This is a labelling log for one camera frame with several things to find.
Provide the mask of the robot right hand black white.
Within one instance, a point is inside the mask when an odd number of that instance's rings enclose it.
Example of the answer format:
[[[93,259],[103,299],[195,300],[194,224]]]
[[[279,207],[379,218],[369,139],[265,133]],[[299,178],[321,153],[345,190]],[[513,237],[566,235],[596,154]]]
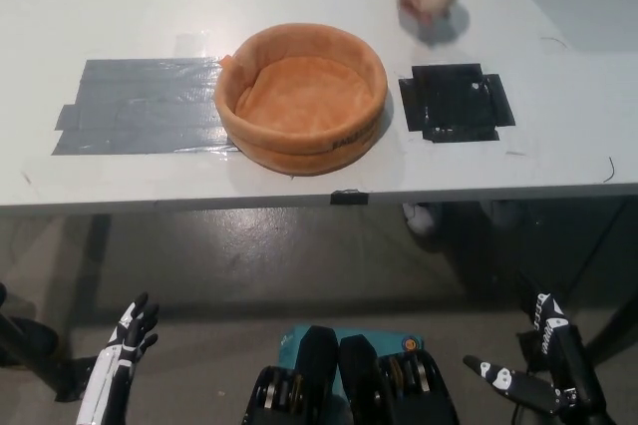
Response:
[[[564,424],[612,424],[607,402],[582,338],[555,296],[528,274],[517,278],[520,308],[533,329],[519,337],[526,372],[464,357],[464,364],[515,405]]]

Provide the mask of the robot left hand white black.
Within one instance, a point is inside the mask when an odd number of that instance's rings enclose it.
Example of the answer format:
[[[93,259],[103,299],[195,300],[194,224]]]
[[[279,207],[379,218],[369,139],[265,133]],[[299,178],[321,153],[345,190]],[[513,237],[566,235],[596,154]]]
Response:
[[[85,389],[77,424],[126,423],[136,367],[158,341],[159,306],[143,292],[128,306],[101,350]]]

